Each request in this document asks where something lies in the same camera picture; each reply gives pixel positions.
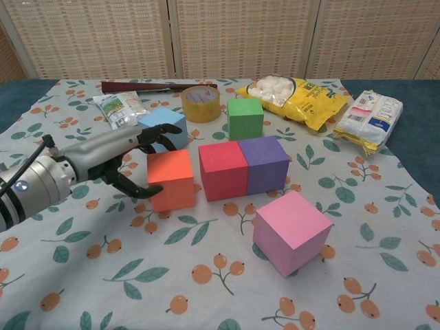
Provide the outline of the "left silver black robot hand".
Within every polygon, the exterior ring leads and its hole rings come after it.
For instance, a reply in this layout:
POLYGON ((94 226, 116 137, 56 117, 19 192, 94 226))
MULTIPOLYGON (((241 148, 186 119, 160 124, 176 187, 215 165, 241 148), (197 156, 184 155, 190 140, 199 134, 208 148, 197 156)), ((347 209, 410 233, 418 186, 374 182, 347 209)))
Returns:
POLYGON ((148 199, 163 191, 160 185, 147 188, 138 186, 119 172, 122 158, 133 149, 152 154, 152 144, 159 143, 169 151, 176 149, 167 134, 180 134, 182 129, 174 124, 159 124, 143 129, 139 125, 109 131, 64 148, 61 155, 72 165, 76 182, 101 178, 129 197, 148 199))

